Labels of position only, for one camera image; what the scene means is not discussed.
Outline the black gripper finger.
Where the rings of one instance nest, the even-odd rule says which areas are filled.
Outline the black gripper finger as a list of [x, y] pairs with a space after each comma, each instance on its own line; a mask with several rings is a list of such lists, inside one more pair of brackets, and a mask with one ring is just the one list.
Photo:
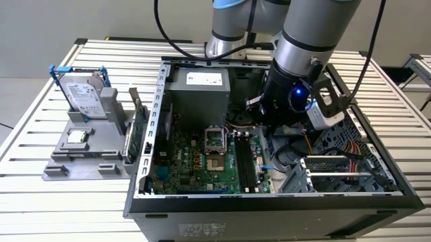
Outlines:
[[245, 101], [245, 111], [252, 123], [262, 128], [265, 137], [274, 133], [277, 127], [284, 124], [285, 109], [272, 98], [262, 95]]

